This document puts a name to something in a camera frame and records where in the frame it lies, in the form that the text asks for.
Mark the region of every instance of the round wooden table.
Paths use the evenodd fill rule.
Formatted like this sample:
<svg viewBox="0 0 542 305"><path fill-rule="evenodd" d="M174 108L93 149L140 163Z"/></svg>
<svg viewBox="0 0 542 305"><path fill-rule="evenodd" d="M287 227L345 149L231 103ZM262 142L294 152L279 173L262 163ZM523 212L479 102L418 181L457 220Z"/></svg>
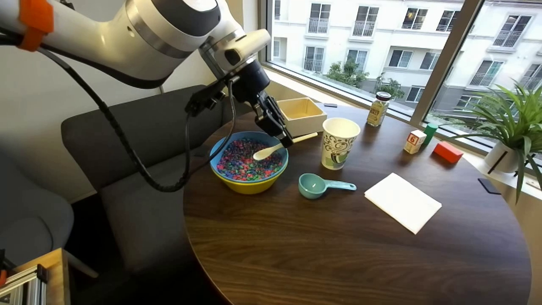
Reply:
<svg viewBox="0 0 542 305"><path fill-rule="evenodd" d="M348 117L362 132L340 171L320 166L321 136L289 147L282 176L260 195L237 195L209 168L184 188L186 230L194 256L228 303L526 303L530 259L521 230L499 195L479 185L467 161L403 152L409 130L386 117L365 125L365 110L323 108ZM257 129L252 113L237 130ZM221 139L216 130L204 149ZM298 193L301 173L357 185L318 200ZM364 198L396 173L442 203L411 234Z"/></svg>

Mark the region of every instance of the white paper cup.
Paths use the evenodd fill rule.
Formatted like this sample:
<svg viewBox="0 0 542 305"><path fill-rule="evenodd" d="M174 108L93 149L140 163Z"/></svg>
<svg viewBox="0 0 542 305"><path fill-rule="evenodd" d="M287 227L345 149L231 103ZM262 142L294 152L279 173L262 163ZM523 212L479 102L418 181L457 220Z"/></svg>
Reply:
<svg viewBox="0 0 542 305"><path fill-rule="evenodd" d="M331 171L342 169L360 129L353 120L342 117L326 119L321 127L321 166Z"/></svg>

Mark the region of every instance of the tree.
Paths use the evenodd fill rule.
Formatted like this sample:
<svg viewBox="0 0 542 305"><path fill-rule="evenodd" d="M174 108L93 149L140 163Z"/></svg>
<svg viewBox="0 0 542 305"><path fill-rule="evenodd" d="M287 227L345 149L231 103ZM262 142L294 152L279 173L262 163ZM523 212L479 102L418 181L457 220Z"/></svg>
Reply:
<svg viewBox="0 0 542 305"><path fill-rule="evenodd" d="M333 63L325 76L348 86L360 88L367 73L359 71L353 61L345 61L342 66L340 63Z"/></svg>

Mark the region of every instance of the cereal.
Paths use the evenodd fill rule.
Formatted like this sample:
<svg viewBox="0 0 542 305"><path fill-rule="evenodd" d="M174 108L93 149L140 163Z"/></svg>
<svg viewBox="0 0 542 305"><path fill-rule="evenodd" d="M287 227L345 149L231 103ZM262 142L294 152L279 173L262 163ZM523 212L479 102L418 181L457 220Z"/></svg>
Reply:
<svg viewBox="0 0 542 305"><path fill-rule="evenodd" d="M262 181L281 169L282 158L279 152L270 154L267 159L255 161L252 154L267 147L264 142L250 137L240 137L226 144L216 164L216 171L228 180L235 181Z"/></svg>

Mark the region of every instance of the napkin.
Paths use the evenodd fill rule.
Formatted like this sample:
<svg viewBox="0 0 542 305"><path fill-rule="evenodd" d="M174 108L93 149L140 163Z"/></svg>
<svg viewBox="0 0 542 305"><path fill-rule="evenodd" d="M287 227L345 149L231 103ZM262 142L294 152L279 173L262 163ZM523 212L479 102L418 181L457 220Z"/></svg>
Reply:
<svg viewBox="0 0 542 305"><path fill-rule="evenodd" d="M365 190L364 195L413 234L418 234L442 207L442 203L394 173Z"/></svg>

